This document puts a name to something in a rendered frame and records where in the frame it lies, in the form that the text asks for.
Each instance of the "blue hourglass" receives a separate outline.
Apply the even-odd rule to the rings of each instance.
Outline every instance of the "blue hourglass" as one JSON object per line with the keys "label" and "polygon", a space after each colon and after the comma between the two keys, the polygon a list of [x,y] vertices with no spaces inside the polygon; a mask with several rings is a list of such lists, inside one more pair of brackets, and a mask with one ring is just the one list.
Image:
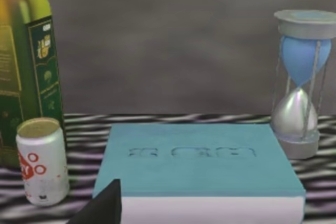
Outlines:
{"label": "blue hourglass", "polygon": [[[318,113],[331,39],[336,37],[336,14],[319,10],[282,10],[276,12],[275,17],[279,19],[282,38],[270,125],[289,159],[305,159],[314,156],[318,150]],[[281,61],[288,74],[286,94],[275,106]],[[315,109],[312,96],[316,76],[322,69]],[[296,87],[290,90],[292,82]],[[308,93],[303,89],[307,83]]]}

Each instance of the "soda can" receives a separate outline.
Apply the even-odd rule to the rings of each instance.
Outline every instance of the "soda can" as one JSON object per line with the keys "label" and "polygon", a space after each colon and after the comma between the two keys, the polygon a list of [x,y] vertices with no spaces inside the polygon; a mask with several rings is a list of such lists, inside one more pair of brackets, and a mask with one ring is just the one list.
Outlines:
{"label": "soda can", "polygon": [[16,143],[27,199],[51,206],[69,193],[63,131],[52,118],[30,119],[17,128]]}

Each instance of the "gray wall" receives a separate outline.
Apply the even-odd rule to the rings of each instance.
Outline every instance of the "gray wall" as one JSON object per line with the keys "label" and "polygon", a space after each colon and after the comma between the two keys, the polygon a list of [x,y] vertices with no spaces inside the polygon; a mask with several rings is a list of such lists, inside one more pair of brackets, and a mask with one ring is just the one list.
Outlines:
{"label": "gray wall", "polygon": [[[83,113],[269,113],[273,13],[336,11],[336,0],[50,2],[65,110]],[[335,57],[322,114],[336,113]]]}

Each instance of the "table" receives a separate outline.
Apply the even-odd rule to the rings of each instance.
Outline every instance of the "table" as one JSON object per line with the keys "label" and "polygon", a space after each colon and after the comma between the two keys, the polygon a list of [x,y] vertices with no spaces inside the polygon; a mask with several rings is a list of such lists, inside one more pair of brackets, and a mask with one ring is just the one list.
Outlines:
{"label": "table", "polygon": [[[25,198],[20,171],[0,168],[0,224],[64,224],[90,199],[112,123],[267,123],[262,115],[67,114],[71,191],[60,204],[38,208]],[[318,154],[291,161],[307,190],[304,224],[336,224],[336,116],[319,118]]]}

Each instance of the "teal box lid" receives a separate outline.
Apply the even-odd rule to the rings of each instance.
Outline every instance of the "teal box lid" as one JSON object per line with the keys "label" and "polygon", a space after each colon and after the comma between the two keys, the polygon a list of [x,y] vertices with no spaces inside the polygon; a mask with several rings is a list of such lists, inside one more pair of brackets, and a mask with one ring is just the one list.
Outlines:
{"label": "teal box lid", "polygon": [[124,197],[294,197],[305,189],[268,124],[114,124],[93,190]]}

